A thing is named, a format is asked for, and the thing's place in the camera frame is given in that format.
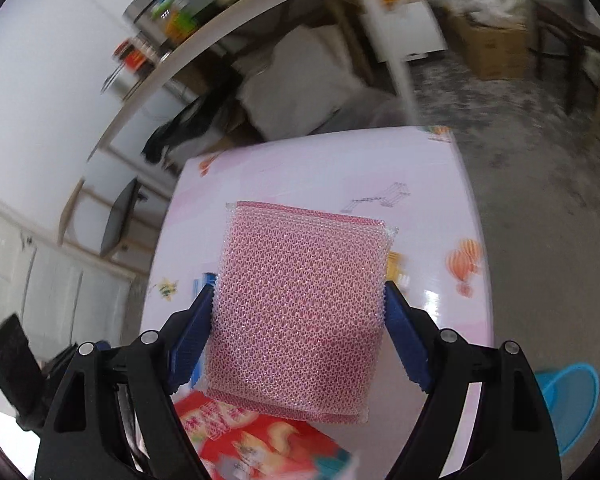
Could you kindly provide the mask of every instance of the white table leg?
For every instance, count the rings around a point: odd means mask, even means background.
[[[382,1],[381,0],[360,0],[369,16],[368,30],[375,35],[376,44],[380,45],[386,55],[386,62],[389,68],[389,74],[394,82],[398,95],[404,101],[406,112],[408,114],[408,124],[420,124],[420,114],[418,113],[418,104],[413,92],[411,82],[411,73],[406,62],[402,62],[396,54],[394,46],[387,40],[382,29]]]

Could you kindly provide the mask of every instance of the white table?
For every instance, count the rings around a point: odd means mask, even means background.
[[[233,32],[236,28],[247,23],[252,18],[272,9],[287,0],[238,0],[214,19],[197,30],[183,44],[176,48],[166,59],[158,63],[154,71],[145,79],[123,104],[100,140],[94,147],[93,153],[105,150],[111,141],[144,105],[148,99],[165,83],[174,77],[186,64],[199,56],[218,40]],[[368,31],[374,38],[374,45],[382,49],[383,59],[386,59],[389,73],[394,82],[397,94],[403,99],[405,109],[411,124],[418,124],[418,110],[411,84],[411,75],[407,65],[400,61],[397,45],[387,41],[381,23],[384,11],[380,0],[360,0],[369,16]]]
[[[458,292],[448,254],[464,238],[482,244],[464,167],[446,128],[359,130],[268,142],[191,159],[173,195],[150,275],[142,330],[186,309],[205,272],[216,272],[226,204],[258,200],[327,212],[351,211],[398,228],[392,251],[406,257],[407,300],[469,342],[493,339],[488,266],[483,257]],[[161,288],[161,284],[174,284]],[[444,474],[460,467],[472,432],[479,385],[472,384]],[[425,396],[411,383],[385,334],[370,392],[369,422],[317,425],[360,452],[358,478],[382,479],[409,436]]]

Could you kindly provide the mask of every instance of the blue bucket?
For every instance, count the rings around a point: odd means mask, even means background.
[[[537,373],[536,380],[562,456],[580,438],[596,411],[600,393],[598,374],[593,366],[578,363],[557,372]]]

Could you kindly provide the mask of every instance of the mesh sponge cover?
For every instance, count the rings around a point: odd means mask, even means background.
[[[267,415],[365,422],[394,235],[379,220],[238,202],[216,281],[209,396]]]

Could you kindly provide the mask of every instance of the red package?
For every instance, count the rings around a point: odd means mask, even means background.
[[[236,408],[198,391],[175,409],[212,480],[329,480],[351,460],[307,422]]]

